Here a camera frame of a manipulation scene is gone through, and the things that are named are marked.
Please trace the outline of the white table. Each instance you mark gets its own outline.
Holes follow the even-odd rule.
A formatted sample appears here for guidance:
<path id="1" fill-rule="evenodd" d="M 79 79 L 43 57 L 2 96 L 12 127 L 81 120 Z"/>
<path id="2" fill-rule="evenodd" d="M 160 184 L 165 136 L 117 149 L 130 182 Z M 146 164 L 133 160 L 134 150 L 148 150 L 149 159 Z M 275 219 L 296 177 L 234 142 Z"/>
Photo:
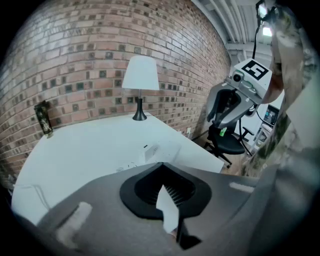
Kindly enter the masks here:
<path id="1" fill-rule="evenodd" d="M 37 224 L 60 201 L 86 183 L 149 163 L 173 162 L 219 173 L 223 162 L 149 115 L 102 118 L 59 128 L 42 137 L 27 157 L 14 186 L 11 209 Z"/>

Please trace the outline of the computer monitor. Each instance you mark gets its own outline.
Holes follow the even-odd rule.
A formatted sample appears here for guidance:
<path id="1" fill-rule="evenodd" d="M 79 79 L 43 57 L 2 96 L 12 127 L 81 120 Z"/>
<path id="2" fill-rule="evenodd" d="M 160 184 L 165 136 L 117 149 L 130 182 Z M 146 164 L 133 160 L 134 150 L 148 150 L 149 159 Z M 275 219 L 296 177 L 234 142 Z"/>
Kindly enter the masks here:
<path id="1" fill-rule="evenodd" d="M 278 119 L 278 115 L 279 109 L 269 104 L 263 120 L 269 123 L 271 126 L 274 126 Z"/>

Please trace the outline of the white shade table lamp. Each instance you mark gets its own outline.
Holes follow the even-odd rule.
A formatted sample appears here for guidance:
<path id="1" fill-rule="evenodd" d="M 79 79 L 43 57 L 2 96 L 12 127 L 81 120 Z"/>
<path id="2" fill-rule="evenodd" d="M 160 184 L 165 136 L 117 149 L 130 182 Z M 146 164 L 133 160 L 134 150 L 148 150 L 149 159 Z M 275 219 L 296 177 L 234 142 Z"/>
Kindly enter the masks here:
<path id="1" fill-rule="evenodd" d="M 134 121 L 144 121 L 142 90 L 159 91 L 156 61 L 149 56 L 135 55 L 130 58 L 123 81 L 123 89 L 138 90 L 137 110 Z"/>

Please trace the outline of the person's right forearm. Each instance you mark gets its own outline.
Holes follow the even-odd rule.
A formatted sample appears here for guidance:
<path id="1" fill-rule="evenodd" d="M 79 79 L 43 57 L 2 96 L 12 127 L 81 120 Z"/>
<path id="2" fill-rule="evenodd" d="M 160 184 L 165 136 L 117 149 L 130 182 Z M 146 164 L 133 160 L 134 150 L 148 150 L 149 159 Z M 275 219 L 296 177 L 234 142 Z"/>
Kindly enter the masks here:
<path id="1" fill-rule="evenodd" d="M 262 100 L 262 104 L 269 104 L 274 102 L 284 90 L 282 72 L 273 73 L 270 79 L 268 89 Z"/>

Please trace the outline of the black office chair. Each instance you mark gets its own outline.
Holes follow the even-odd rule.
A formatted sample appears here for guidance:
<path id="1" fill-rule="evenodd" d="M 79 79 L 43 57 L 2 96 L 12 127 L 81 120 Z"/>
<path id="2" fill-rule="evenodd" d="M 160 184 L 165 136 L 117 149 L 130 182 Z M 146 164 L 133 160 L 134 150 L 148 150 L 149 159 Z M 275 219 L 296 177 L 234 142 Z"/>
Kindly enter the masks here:
<path id="1" fill-rule="evenodd" d="M 244 154 L 247 150 L 243 143 L 243 138 L 250 134 L 251 136 L 254 133 L 246 127 L 242 127 L 244 129 L 244 133 L 239 134 L 239 137 L 234 135 L 237 123 L 234 122 L 230 126 L 226 127 L 226 130 L 223 135 L 221 135 L 222 129 L 218 129 L 212 124 L 208 129 L 207 141 L 204 144 L 204 149 L 209 148 L 208 152 L 213 154 L 214 156 L 221 157 L 225 160 L 227 164 L 227 168 L 229 169 L 232 165 L 232 162 L 225 157 L 225 154 L 228 155 L 241 155 Z"/>

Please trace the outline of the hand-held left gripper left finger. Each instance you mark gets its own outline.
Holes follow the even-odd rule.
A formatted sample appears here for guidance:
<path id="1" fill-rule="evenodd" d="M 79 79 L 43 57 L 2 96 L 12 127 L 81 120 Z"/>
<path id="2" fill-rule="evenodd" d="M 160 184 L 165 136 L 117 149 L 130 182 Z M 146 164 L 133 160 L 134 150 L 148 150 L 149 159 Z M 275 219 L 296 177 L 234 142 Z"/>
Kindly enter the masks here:
<path id="1" fill-rule="evenodd" d="M 122 202 L 129 178 L 147 164 L 101 176 L 53 207 L 38 223 L 46 245 L 59 256 L 176 256 L 181 248 L 161 220 L 140 218 Z"/>

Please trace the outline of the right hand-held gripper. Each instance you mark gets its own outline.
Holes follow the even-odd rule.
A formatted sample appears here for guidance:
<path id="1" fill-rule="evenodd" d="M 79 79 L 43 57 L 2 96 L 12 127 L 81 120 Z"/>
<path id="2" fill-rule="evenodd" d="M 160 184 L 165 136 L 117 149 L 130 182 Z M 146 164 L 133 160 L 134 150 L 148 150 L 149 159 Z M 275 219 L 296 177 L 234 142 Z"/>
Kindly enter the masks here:
<path id="1" fill-rule="evenodd" d="M 206 102 L 206 121 L 226 128 L 242 116 L 251 117 L 262 104 L 272 71 L 253 58 L 234 66 L 232 75 L 211 88 Z"/>

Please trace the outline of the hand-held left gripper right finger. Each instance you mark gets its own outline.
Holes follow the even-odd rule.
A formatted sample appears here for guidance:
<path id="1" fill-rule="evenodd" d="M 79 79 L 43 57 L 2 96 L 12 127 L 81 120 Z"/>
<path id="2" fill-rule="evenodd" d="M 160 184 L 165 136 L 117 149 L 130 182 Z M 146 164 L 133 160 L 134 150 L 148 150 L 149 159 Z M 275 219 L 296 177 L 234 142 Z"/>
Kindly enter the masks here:
<path id="1" fill-rule="evenodd" d="M 246 218 L 254 178 L 162 164 L 179 199 L 173 248 L 163 256 L 247 256 L 254 226 Z"/>

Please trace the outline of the small camouflage patterned can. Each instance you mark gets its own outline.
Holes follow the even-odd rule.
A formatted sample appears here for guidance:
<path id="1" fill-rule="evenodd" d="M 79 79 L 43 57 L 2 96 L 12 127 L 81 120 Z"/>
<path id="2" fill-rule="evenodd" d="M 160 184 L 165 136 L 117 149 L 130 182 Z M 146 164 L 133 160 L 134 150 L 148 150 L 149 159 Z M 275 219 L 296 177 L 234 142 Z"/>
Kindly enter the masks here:
<path id="1" fill-rule="evenodd" d="M 53 128 L 50 122 L 48 109 L 50 104 L 43 100 L 34 106 L 35 115 L 41 127 L 43 134 L 50 138 L 53 136 Z"/>

